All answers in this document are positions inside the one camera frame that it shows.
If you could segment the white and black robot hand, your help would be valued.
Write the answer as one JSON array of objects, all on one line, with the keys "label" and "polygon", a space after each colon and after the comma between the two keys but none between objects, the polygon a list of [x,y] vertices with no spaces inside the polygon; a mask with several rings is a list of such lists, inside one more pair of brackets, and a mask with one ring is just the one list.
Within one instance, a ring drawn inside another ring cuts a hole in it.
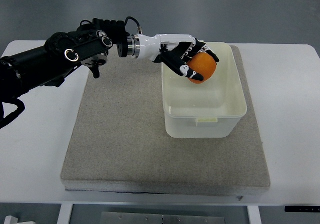
[{"label": "white and black robot hand", "polygon": [[156,34],[146,36],[135,34],[118,44],[120,57],[148,59],[154,63],[164,63],[175,74],[196,81],[204,81],[204,72],[195,71],[187,62],[199,53],[209,55],[214,62],[219,58],[209,46],[189,34]]}]

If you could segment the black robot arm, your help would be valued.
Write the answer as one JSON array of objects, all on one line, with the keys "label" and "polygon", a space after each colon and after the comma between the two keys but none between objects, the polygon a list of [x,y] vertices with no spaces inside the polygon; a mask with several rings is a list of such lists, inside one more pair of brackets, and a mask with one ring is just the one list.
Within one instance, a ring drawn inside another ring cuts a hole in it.
[{"label": "black robot arm", "polygon": [[119,57],[138,55],[139,48],[126,31],[127,17],[122,20],[82,20],[75,31],[54,33],[43,46],[0,59],[0,103],[12,104],[16,110],[5,114],[0,109],[0,126],[5,127],[25,109],[21,95],[38,86],[59,87],[81,65],[98,78],[99,67],[113,45]]}]

